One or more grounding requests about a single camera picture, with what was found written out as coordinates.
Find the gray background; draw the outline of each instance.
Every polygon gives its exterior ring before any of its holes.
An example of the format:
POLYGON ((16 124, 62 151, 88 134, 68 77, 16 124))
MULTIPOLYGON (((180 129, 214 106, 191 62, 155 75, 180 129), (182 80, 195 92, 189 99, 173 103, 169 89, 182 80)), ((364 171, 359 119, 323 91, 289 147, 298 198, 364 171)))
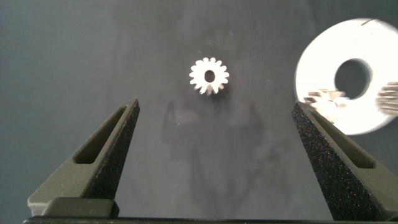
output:
MULTIPOLYGON (((295 67, 330 26, 373 17, 398 27, 397 9, 398 1, 0 1, 0 223, 29 217, 28 196, 133 97, 141 113, 116 195, 120 216, 330 220, 290 117, 295 67), (216 97, 189 85, 203 57, 231 75, 216 97)), ((398 174, 397 133, 394 120, 353 139, 398 174)))

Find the white gear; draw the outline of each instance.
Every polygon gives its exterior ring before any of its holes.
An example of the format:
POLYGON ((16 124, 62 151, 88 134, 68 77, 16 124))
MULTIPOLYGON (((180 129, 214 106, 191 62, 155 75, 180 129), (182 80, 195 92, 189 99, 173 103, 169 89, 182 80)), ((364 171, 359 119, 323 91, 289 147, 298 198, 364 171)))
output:
POLYGON ((328 121, 335 124, 339 121, 340 108, 347 106, 349 98, 345 97, 345 94, 338 90, 319 89, 309 92, 309 97, 304 97, 304 100, 328 121))
POLYGON ((221 66, 221 61, 216 61, 215 58, 204 58, 196 62, 196 65, 191 67, 192 71, 189 76, 193 78, 191 84, 196 84, 194 89, 200 88, 200 94, 210 95, 218 93, 218 89, 223 89, 225 83, 228 83, 226 79, 229 77, 229 73, 226 71, 226 66, 221 66), (212 82, 205 80, 205 73, 207 71, 212 71, 215 75, 215 79, 212 82))

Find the gear hole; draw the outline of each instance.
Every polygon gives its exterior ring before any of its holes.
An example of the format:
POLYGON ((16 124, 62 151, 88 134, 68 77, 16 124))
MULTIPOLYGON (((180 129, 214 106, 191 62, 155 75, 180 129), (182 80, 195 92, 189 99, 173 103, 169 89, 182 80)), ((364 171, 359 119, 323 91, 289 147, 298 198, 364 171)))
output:
POLYGON ((205 80, 206 80, 206 82, 211 83, 211 82, 214 81, 214 79, 216 79, 216 75, 214 74, 214 72, 211 71, 211 70, 207 70, 205 72, 205 80))

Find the washer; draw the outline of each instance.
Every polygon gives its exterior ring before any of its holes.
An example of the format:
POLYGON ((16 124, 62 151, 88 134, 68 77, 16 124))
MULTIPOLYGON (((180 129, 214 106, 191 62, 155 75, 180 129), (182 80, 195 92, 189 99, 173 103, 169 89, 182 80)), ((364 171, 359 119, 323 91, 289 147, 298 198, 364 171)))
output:
POLYGON ((348 135, 375 131, 395 116, 384 114, 376 105, 377 93, 398 80, 398 31, 377 19, 353 19, 341 22, 315 38, 298 61, 295 91, 299 101, 318 89, 336 90, 339 67, 357 60, 369 72, 368 88, 358 98, 339 108, 334 125, 348 135))

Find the small gear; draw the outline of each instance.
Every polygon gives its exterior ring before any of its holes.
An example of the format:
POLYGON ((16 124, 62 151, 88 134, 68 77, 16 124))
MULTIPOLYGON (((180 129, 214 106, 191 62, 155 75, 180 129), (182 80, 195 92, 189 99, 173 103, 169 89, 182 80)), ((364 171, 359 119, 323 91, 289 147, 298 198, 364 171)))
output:
POLYGON ((226 66, 221 66, 221 61, 216 61, 215 58, 204 58, 196 62, 196 65, 191 67, 192 72, 189 74, 193 78, 191 84, 195 84, 194 89, 200 88, 200 94, 206 92, 207 95, 212 93, 217 94, 218 89, 222 90, 225 83, 228 83, 226 79, 229 77, 229 73, 226 71, 226 66), (214 80, 208 82, 206 75, 213 75, 214 80))
POLYGON ((345 92, 339 90, 319 89, 309 92, 309 97, 304 97, 305 103, 314 107, 318 113, 331 123, 339 120, 338 109, 347 106, 349 100, 345 92))

